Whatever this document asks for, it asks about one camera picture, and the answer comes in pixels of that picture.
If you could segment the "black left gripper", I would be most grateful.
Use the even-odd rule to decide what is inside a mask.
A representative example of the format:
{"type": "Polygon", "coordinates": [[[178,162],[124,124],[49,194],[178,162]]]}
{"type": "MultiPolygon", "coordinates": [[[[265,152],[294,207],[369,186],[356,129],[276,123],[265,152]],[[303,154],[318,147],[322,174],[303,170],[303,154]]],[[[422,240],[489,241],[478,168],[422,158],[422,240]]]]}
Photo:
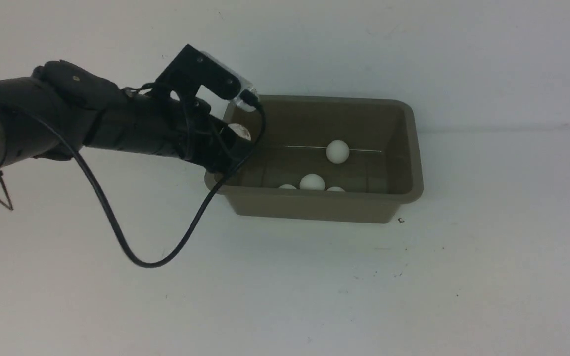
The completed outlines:
{"type": "Polygon", "coordinates": [[[215,136],[238,136],[223,120],[210,114],[210,108],[196,97],[173,99],[169,93],[152,94],[161,114],[153,156],[173,157],[200,165],[207,171],[225,174],[244,160],[254,143],[233,139],[226,145],[215,136]]]}

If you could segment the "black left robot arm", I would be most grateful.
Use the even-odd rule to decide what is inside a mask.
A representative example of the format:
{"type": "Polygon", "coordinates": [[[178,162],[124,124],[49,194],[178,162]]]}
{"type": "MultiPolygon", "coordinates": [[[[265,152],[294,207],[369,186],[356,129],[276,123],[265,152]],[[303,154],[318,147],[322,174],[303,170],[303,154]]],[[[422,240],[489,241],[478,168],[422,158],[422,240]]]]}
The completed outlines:
{"type": "Polygon", "coordinates": [[[246,111],[263,111],[251,85],[190,50],[139,88],[119,88],[64,60],[0,80],[0,169],[29,158],[68,161],[95,148],[178,158],[226,174],[253,144],[212,115],[196,95],[201,87],[246,111]]]}

